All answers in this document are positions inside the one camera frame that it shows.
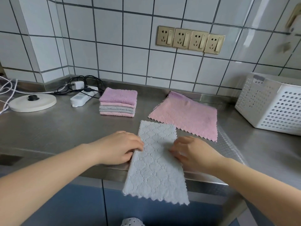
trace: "stack of towels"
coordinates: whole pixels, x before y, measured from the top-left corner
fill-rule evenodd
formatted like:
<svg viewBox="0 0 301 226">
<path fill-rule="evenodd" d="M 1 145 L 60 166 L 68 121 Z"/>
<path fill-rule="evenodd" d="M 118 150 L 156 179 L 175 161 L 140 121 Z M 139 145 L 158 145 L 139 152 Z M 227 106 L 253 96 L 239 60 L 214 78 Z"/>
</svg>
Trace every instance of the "stack of towels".
<svg viewBox="0 0 301 226">
<path fill-rule="evenodd" d="M 107 87 L 99 101 L 101 115 L 134 117 L 137 105 L 137 91 Z"/>
</svg>

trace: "pink towel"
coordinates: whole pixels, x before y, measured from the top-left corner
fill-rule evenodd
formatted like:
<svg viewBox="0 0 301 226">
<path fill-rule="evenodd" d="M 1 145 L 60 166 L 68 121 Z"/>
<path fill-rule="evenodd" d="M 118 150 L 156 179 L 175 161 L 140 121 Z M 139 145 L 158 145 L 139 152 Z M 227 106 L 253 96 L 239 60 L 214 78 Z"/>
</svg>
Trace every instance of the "pink towel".
<svg viewBox="0 0 301 226">
<path fill-rule="evenodd" d="M 120 103 L 120 102 L 100 102 L 100 105 L 112 105 L 112 106 L 123 106 L 123 107 L 129 107 L 129 108 L 136 108 L 136 105 L 129 105 L 129 104 Z"/>
<path fill-rule="evenodd" d="M 120 117 L 134 117 L 135 114 L 118 113 L 118 112 L 100 112 L 101 115 L 120 116 Z"/>
<path fill-rule="evenodd" d="M 129 105 L 136 105 L 137 91 L 126 89 L 111 89 L 106 88 L 103 95 L 99 99 L 100 102 L 119 102 Z"/>
<path fill-rule="evenodd" d="M 173 124 L 178 129 L 199 137 L 217 141 L 217 110 L 174 91 L 170 91 L 168 97 L 148 117 L 165 124 Z"/>
</svg>

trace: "hand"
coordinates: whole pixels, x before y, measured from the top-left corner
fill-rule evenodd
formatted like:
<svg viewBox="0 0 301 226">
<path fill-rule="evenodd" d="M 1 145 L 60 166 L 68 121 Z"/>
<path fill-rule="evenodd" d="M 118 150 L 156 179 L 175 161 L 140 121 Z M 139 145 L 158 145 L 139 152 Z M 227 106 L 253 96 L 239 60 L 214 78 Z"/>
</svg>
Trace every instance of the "hand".
<svg viewBox="0 0 301 226">
<path fill-rule="evenodd" d="M 95 164 L 121 164 L 131 159 L 133 149 L 143 150 L 140 137 L 126 131 L 118 131 L 87 144 L 95 159 Z"/>
<path fill-rule="evenodd" d="M 169 151 L 182 164 L 206 174 L 213 174 L 224 158 L 209 144 L 191 136 L 177 138 Z"/>
</svg>

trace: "black knob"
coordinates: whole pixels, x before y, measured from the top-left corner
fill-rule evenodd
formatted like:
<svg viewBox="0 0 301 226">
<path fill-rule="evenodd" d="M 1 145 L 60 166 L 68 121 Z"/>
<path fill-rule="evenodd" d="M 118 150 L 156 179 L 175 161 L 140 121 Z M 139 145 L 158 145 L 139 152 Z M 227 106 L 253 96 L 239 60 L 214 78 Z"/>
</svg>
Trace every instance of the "black knob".
<svg viewBox="0 0 301 226">
<path fill-rule="evenodd" d="M 28 101 L 37 101 L 37 100 L 39 100 L 40 98 L 38 98 L 38 96 L 37 95 L 29 95 L 28 96 Z"/>
</svg>

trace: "white basket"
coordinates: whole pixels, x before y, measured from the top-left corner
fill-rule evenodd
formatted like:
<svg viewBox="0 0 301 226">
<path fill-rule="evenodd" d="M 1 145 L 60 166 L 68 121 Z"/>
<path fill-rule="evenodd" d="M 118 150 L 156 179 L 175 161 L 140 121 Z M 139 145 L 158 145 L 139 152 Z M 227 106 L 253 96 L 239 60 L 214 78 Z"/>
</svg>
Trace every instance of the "white basket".
<svg viewBox="0 0 301 226">
<path fill-rule="evenodd" d="M 301 136 L 301 80 L 251 73 L 235 108 L 255 128 Z"/>
</svg>

